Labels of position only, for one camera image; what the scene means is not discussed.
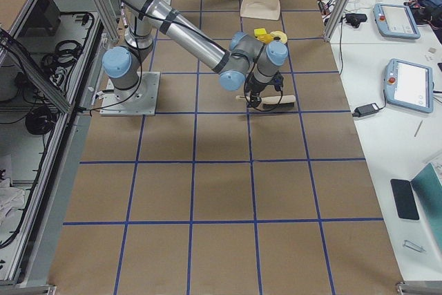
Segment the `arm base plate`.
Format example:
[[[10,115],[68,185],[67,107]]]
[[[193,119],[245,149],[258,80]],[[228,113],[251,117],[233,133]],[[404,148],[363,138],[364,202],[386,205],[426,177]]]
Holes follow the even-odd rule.
[[[109,79],[106,88],[112,92],[104,95],[99,112],[103,116],[154,115],[157,105],[160,72],[138,72],[141,84],[132,90],[115,90]]]

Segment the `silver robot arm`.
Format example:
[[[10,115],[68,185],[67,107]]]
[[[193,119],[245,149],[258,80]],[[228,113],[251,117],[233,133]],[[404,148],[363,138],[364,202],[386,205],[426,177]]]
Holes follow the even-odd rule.
[[[247,33],[237,32],[225,49],[165,0],[121,1],[131,12],[125,35],[129,47],[135,48],[139,42],[150,46],[151,29],[157,28],[217,73],[224,89],[241,89],[247,106],[257,108],[262,101],[260,94],[268,86],[283,92],[280,67],[288,58],[288,48],[281,41],[265,44]]]

